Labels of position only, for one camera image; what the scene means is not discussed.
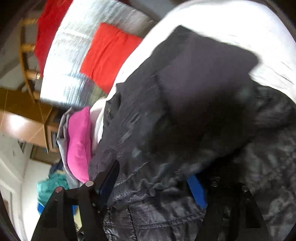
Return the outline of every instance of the white wall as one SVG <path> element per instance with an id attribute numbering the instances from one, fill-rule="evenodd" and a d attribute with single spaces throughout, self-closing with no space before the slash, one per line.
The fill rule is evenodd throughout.
<path id="1" fill-rule="evenodd" d="M 28 145 L 23 154 L 16 139 L 0 133 L 0 185 L 12 194 L 12 223 L 23 241 L 27 238 L 22 218 L 21 193 L 30 149 L 32 146 Z"/>
<path id="2" fill-rule="evenodd" d="M 35 69 L 38 65 L 35 56 L 31 56 L 27 59 L 28 65 L 33 66 L 31 69 Z M 16 90 L 24 82 L 24 77 L 22 75 L 22 70 L 20 64 L 10 69 L 1 79 L 0 86 L 6 89 Z"/>
<path id="3" fill-rule="evenodd" d="M 37 211 L 37 182 L 48 177 L 51 165 L 29 160 L 22 185 L 22 213 L 25 232 L 28 240 L 31 240 L 39 213 Z"/>

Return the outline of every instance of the dark gray jacket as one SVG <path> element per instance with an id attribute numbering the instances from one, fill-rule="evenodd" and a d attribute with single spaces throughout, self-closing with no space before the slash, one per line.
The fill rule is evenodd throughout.
<path id="1" fill-rule="evenodd" d="M 286 237 L 296 220 L 296 109 L 250 79 L 257 62 L 179 26 L 117 85 L 89 164 L 94 179 L 120 163 L 109 240 L 194 240 L 205 214 L 186 185 L 196 173 L 245 183 L 274 240 Z"/>

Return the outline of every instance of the orange cushion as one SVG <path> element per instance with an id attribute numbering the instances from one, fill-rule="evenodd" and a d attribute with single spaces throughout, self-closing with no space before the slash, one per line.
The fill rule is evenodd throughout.
<path id="1" fill-rule="evenodd" d="M 100 23 L 80 72 L 109 93 L 121 66 L 141 41 L 141 38 L 115 26 Z"/>

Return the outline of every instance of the clothing pile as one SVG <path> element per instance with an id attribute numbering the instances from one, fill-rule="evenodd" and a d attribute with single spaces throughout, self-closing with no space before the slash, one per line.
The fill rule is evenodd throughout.
<path id="1" fill-rule="evenodd" d="M 103 220 L 109 240 L 194 240 L 205 215 L 186 182 L 196 174 L 247 185 L 273 240 L 295 225 L 295 96 L 291 83 L 279 85 L 295 77 L 296 62 L 283 51 L 295 53 L 295 42 L 285 29 L 286 42 L 268 52 L 274 36 L 255 46 L 255 34 L 249 42 L 234 35 L 226 17 L 196 24 L 215 8 L 197 2 L 178 8 L 184 18 L 173 10 L 152 29 L 106 99 L 62 118 L 57 140 L 70 188 L 120 163 Z M 279 21 L 260 4 L 220 2 L 219 13 L 235 6 L 238 15 L 256 9 L 262 21 Z"/>
<path id="2" fill-rule="evenodd" d="M 37 210 L 39 214 L 42 213 L 45 205 L 47 204 L 50 196 L 54 192 L 54 190 L 62 186 L 65 190 L 69 189 L 68 182 L 66 180 L 65 172 L 63 171 L 62 162 L 58 162 L 54 164 L 48 174 L 48 178 L 37 183 Z"/>

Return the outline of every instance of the white fabric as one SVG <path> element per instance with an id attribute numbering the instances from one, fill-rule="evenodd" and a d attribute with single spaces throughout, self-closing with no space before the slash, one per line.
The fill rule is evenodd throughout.
<path id="1" fill-rule="evenodd" d="M 98 133 L 100 125 L 103 121 L 103 114 L 102 111 L 106 104 L 106 98 L 102 97 L 94 103 L 92 108 L 89 110 L 90 118 L 91 118 L 91 154 L 92 156 L 95 154 L 96 148 L 98 146 Z"/>
<path id="2" fill-rule="evenodd" d="M 122 65 L 106 100 L 116 93 L 116 84 L 124 82 L 179 25 L 252 51 L 259 64 L 250 72 L 251 78 L 282 91 L 295 102 L 295 41 L 268 7 L 240 0 L 193 0 L 169 12 Z M 98 142 L 102 138 L 103 118 L 100 121 Z"/>

